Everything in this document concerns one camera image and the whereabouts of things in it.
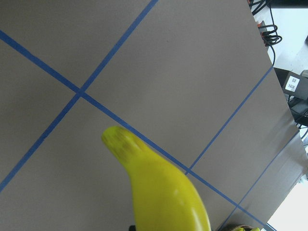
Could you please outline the bright yellow banana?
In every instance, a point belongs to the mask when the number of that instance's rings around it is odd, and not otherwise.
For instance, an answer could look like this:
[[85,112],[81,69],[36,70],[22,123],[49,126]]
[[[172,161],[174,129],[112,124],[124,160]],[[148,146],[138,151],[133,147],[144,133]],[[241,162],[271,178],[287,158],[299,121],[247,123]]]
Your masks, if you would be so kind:
[[126,128],[111,126],[101,136],[128,174],[135,230],[209,231],[205,205],[189,178]]

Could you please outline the brown paper table cover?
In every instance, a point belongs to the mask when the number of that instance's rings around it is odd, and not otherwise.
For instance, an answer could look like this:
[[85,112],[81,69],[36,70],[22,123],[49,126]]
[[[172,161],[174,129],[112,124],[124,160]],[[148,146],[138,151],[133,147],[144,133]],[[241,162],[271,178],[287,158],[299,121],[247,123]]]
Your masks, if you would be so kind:
[[114,125],[186,173],[213,231],[277,230],[308,167],[247,1],[1,1],[1,230],[134,224]]

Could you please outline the black power adapter with label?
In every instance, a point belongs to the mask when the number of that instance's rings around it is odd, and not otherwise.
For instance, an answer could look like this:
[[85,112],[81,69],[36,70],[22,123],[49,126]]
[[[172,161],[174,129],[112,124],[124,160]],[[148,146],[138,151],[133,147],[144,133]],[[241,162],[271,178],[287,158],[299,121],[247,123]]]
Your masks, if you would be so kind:
[[308,99],[308,78],[289,71],[282,87],[285,94],[302,100]]

